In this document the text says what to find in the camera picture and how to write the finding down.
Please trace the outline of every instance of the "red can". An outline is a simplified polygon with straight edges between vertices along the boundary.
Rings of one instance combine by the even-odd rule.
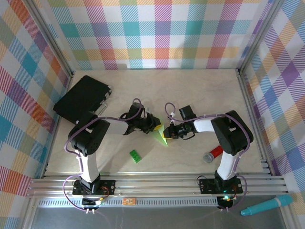
[[[223,153],[223,149],[221,146],[216,147],[211,152],[205,153],[203,159],[206,163],[211,163],[214,158],[218,157],[220,154]]]

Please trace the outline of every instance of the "colorful checkered backdrop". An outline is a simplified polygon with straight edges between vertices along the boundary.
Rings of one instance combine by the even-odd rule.
[[[273,0],[36,2],[74,69],[235,69]]]
[[[245,71],[269,156],[305,228],[305,0],[286,0]]]
[[[21,0],[0,0],[0,228],[16,227],[68,77]]]

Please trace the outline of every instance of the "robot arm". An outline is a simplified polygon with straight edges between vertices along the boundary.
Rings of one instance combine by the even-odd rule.
[[[196,118],[190,106],[179,109],[183,120]],[[250,129],[243,122],[236,111],[226,113],[236,119],[246,130],[253,142],[253,135]],[[238,159],[238,153],[248,145],[247,138],[242,129],[231,119],[225,116],[217,118],[197,119],[194,121],[184,122],[179,125],[171,125],[163,132],[165,138],[177,139],[184,138],[189,132],[215,132],[220,146],[224,150],[220,166],[215,172],[214,183],[218,192],[224,192],[231,189],[232,183],[236,182],[234,165]]]
[[[122,114],[121,119],[123,117],[128,119],[133,116],[135,116],[133,119],[126,122],[112,119],[97,120],[71,140],[73,149],[81,155],[83,173],[79,186],[85,189],[88,194],[97,193],[101,187],[95,152],[99,148],[106,133],[128,135],[137,128],[147,134],[157,130],[161,126],[160,120],[151,113],[146,112],[144,106],[140,103],[133,103],[129,112]],[[92,112],[86,113],[70,131],[69,138],[72,134],[96,118],[96,114]]]

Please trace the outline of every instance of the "gray floor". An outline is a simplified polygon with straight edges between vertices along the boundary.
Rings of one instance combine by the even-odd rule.
[[[85,214],[74,208],[38,208],[32,229],[285,229],[279,208],[243,217],[240,211],[273,197],[247,197],[230,212],[216,207],[100,208]]]

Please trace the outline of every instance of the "teal marker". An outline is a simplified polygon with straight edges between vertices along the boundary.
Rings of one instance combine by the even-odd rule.
[[[263,203],[253,205],[251,207],[247,207],[245,210],[241,211],[241,214],[242,216],[251,216],[259,212],[267,211],[280,206],[289,205],[292,202],[293,200],[290,195],[281,195],[274,199],[265,201]]]

